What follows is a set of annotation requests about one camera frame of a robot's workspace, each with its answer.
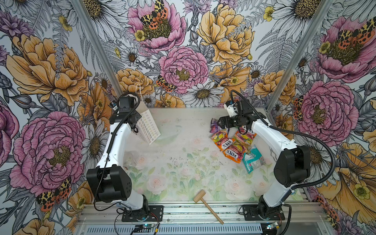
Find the orange Fox's fruits candy bag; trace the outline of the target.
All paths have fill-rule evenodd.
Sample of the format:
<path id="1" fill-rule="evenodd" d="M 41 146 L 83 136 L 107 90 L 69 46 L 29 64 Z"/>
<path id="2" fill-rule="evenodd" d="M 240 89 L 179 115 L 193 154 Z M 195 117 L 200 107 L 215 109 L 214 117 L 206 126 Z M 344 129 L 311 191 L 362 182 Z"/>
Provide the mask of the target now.
<path id="1" fill-rule="evenodd" d="M 211 136 L 211 140 L 215 143 L 215 145 L 220 149 L 220 151 L 224 151 L 229 148 L 233 143 L 234 139 L 228 137 L 228 133 L 225 130 L 220 130 L 214 133 Z"/>

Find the clear plastic bottle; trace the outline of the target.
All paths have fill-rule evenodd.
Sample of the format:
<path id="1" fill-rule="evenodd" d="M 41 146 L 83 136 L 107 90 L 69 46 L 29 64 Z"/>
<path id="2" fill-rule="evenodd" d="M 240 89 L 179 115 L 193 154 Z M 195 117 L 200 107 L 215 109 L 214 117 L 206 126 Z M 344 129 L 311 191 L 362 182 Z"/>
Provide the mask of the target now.
<path id="1" fill-rule="evenodd" d="M 140 154 L 137 151 L 126 151 L 123 157 L 123 166 L 127 169 L 138 168 Z"/>

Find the wooden mallet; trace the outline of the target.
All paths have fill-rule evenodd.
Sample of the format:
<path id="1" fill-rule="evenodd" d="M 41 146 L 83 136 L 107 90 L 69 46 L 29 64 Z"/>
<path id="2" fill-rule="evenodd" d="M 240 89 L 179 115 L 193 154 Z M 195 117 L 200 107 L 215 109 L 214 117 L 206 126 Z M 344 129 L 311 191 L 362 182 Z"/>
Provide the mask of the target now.
<path id="1" fill-rule="evenodd" d="M 193 198 L 194 203 L 201 201 L 205 207 L 213 214 L 213 216 L 218 220 L 220 224 L 224 224 L 224 221 L 217 215 L 217 213 L 210 207 L 210 205 L 205 201 L 204 196 L 205 190 L 200 190 L 199 193 Z"/>

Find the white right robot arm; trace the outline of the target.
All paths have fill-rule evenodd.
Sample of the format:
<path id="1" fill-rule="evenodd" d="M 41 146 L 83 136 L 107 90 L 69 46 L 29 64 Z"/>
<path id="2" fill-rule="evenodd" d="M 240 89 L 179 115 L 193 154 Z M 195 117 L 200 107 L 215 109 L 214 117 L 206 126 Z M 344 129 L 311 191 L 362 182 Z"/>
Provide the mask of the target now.
<path id="1" fill-rule="evenodd" d="M 224 104 L 228 116 L 221 117 L 218 125 L 224 129 L 245 126 L 257 137 L 263 139 L 276 154 L 274 166 L 276 181 L 271 188 L 259 198 L 258 216 L 270 218 L 281 211 L 282 204 L 294 191 L 293 187 L 310 176 L 309 148 L 298 146 L 275 130 L 266 116 L 257 112 L 247 101 L 228 101 Z"/>

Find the white flower-print paper bag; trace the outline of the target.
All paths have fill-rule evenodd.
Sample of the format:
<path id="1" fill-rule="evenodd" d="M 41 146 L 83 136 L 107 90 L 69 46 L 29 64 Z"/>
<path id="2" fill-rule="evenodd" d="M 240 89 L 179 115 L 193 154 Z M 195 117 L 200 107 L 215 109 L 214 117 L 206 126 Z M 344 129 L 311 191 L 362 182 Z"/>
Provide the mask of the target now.
<path id="1" fill-rule="evenodd" d="M 136 94 L 140 97 L 140 104 L 137 107 L 136 111 L 142 116 L 138 122 L 136 127 L 138 128 L 139 132 L 138 135 L 149 145 L 154 143 L 161 135 L 155 120 L 144 103 L 144 98 L 141 91 L 141 86 L 136 86 Z"/>

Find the purple candy bag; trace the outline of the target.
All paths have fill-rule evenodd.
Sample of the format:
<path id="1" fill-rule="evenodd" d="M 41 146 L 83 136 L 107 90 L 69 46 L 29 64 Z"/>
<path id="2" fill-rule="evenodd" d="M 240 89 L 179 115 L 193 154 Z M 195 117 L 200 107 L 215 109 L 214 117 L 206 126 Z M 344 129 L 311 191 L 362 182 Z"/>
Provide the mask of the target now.
<path id="1" fill-rule="evenodd" d="M 210 133 L 217 133 L 218 131 L 221 131 L 222 128 L 217 124 L 217 119 L 213 118 L 211 120 L 211 129 L 210 129 Z"/>

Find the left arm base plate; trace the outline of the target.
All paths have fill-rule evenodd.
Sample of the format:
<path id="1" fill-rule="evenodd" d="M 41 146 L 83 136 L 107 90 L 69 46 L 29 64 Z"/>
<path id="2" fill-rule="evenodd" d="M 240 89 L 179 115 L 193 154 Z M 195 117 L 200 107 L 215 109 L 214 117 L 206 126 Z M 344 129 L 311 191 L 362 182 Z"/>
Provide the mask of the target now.
<path id="1" fill-rule="evenodd" d="M 164 206 L 149 206 L 148 210 L 125 211 L 122 214 L 122 222 L 162 222 Z"/>

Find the teal white snack packet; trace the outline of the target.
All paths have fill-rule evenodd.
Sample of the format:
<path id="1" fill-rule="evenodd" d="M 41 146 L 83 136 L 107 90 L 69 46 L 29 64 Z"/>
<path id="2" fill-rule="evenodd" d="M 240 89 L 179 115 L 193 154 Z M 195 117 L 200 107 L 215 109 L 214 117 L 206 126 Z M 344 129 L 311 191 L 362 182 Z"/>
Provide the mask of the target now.
<path id="1" fill-rule="evenodd" d="M 265 159 L 258 148 L 253 145 L 248 149 L 246 153 L 244 153 L 243 162 L 247 172 L 251 174 L 255 169 L 265 164 Z"/>

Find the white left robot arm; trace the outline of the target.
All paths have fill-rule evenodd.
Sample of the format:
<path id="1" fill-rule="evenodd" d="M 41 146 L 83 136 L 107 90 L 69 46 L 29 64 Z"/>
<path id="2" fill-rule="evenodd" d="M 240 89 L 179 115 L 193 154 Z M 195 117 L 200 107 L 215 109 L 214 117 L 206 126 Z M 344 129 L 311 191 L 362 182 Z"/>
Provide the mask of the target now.
<path id="1" fill-rule="evenodd" d="M 132 180 L 124 167 L 126 143 L 132 132 L 137 133 L 141 115 L 137 108 L 141 98 L 126 92 L 117 99 L 117 109 L 110 117 L 109 139 L 97 166 L 88 169 L 86 178 L 94 202 L 122 208 L 131 218 L 145 221 L 149 215 L 146 197 L 132 189 Z"/>

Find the green Fox's spring tea bag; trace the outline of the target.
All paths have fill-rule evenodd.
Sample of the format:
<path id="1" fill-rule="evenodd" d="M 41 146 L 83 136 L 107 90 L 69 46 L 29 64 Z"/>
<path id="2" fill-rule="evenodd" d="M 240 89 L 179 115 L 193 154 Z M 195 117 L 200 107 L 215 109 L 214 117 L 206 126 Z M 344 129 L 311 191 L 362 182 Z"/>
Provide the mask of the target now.
<path id="1" fill-rule="evenodd" d="M 235 139 L 235 141 L 241 143 L 242 145 L 251 146 L 255 137 L 256 133 L 253 133 L 252 131 L 241 133 L 241 131 L 238 130 L 232 138 Z"/>

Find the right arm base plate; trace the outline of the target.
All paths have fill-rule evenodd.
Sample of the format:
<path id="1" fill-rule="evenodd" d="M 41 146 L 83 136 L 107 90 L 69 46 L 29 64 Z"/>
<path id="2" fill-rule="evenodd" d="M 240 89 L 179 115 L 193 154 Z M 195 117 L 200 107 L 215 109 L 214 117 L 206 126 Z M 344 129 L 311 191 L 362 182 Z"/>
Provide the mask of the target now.
<path id="1" fill-rule="evenodd" d="M 239 213 L 244 216 L 246 221 L 285 220 L 281 206 L 270 208 L 264 204 L 246 204 L 241 206 Z"/>

